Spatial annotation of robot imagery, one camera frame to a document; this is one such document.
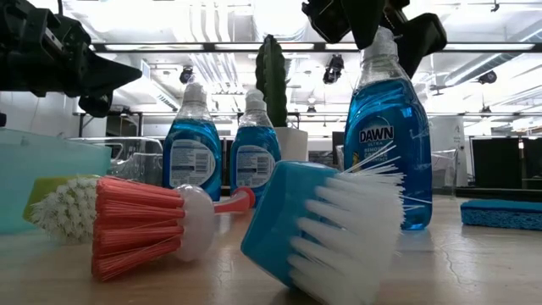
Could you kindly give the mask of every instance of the teal plastic bin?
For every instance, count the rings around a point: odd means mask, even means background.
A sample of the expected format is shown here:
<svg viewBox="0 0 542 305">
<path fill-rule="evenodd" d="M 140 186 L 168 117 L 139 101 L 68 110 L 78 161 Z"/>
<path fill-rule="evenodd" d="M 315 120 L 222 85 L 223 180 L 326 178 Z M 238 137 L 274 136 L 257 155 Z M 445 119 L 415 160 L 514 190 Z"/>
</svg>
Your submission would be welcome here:
<svg viewBox="0 0 542 305">
<path fill-rule="evenodd" d="M 111 148 L 0 128 L 0 234 L 35 228 L 22 218 L 34 180 L 105 175 Z"/>
</svg>

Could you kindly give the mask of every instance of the dish soap bottle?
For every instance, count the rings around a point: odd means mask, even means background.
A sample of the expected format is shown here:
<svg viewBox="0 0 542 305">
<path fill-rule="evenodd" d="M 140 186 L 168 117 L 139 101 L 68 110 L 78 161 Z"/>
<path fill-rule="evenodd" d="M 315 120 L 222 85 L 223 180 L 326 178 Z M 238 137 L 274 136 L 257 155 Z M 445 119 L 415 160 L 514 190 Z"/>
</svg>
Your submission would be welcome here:
<svg viewBox="0 0 542 305">
<path fill-rule="evenodd" d="M 345 169 L 393 141 L 395 149 L 363 168 L 390 161 L 406 174 L 403 195 L 409 198 L 403 203 L 402 229 L 421 230 L 429 224 L 433 211 L 429 123 L 412 83 L 398 63 L 390 30 L 377 30 L 373 44 L 363 50 L 361 68 L 346 120 Z"/>
<path fill-rule="evenodd" d="M 200 186 L 218 201 L 221 175 L 222 149 L 207 110 L 207 93 L 201 84 L 192 82 L 163 144 L 163 186 Z"/>
<path fill-rule="evenodd" d="M 246 94 L 245 114 L 239 120 L 239 130 L 231 145 L 231 191 L 248 186 L 254 191 L 257 204 L 279 161 L 279 141 L 269 120 L 263 93 L 250 90 Z"/>
</svg>

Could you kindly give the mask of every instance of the white bristles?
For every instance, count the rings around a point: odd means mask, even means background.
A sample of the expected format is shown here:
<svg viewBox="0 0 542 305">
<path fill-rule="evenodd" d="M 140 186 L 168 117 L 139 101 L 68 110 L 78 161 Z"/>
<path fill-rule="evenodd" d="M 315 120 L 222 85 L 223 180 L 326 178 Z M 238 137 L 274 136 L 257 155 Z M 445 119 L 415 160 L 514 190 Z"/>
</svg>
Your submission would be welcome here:
<svg viewBox="0 0 542 305">
<path fill-rule="evenodd" d="M 368 159 L 393 148 L 389 143 Z M 298 252 L 288 258 L 296 286 L 330 305 L 373 302 L 404 217 L 404 175 L 395 173 L 395 160 L 352 173 L 368 162 L 363 161 L 316 188 L 320 200 L 307 200 L 306 207 L 322 220 L 298 219 L 310 237 L 290 240 Z"/>
<path fill-rule="evenodd" d="M 30 219 L 53 238 L 68 244 L 92 240 L 97 178 L 76 178 L 32 204 Z"/>
</svg>

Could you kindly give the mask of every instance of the blue dish soap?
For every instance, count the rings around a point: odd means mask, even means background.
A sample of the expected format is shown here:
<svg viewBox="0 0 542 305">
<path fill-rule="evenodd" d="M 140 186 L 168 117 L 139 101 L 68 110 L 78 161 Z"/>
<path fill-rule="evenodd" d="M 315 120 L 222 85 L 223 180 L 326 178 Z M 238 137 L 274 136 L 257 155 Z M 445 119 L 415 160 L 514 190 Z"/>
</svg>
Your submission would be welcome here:
<svg viewBox="0 0 542 305">
<path fill-rule="evenodd" d="M 200 186 L 220 200 L 222 149 L 217 128 L 207 110 L 207 93 L 190 83 L 182 106 L 163 144 L 163 186 Z"/>
<path fill-rule="evenodd" d="M 274 165 L 280 161 L 277 134 L 267 114 L 267 105 L 259 90 L 246 94 L 246 111 L 231 146 L 230 187 L 248 186 L 256 195 L 256 205 L 265 190 Z"/>
<path fill-rule="evenodd" d="M 403 230 L 421 230 L 431 220 L 432 172 L 427 114 L 398 64 L 390 30 L 380 27 L 363 50 L 362 73 L 346 121 L 345 169 L 362 162 L 390 141 L 396 148 L 362 167 L 391 163 L 406 174 Z"/>
</svg>

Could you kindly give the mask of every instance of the scrub brush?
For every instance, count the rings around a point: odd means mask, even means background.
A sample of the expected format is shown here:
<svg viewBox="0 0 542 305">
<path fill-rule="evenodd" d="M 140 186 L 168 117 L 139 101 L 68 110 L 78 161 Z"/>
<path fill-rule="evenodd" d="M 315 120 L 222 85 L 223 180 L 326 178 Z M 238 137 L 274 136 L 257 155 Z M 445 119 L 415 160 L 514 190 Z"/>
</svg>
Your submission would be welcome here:
<svg viewBox="0 0 542 305">
<path fill-rule="evenodd" d="M 393 148 L 383 147 L 363 163 Z M 391 161 L 356 173 L 278 162 L 241 250 L 268 274 L 322 303 L 370 304 L 404 219 L 404 175 L 386 165 Z"/>
<path fill-rule="evenodd" d="M 97 182 L 100 179 L 114 180 L 128 190 L 147 185 L 112 177 L 78 175 L 39 178 L 34 182 L 32 193 L 23 212 L 23 219 L 44 229 L 54 240 L 65 244 L 92 242 L 92 231 L 96 218 Z M 166 191 L 153 186 L 156 193 Z M 229 212 L 229 206 L 214 205 L 217 213 Z"/>
<path fill-rule="evenodd" d="M 254 201 L 248 187 L 213 205 L 211 197 L 197 186 L 170 190 L 101 178 L 97 182 L 92 274 L 109 280 L 171 252 L 185 262 L 196 259 L 213 241 L 214 214 L 245 212 Z"/>
</svg>

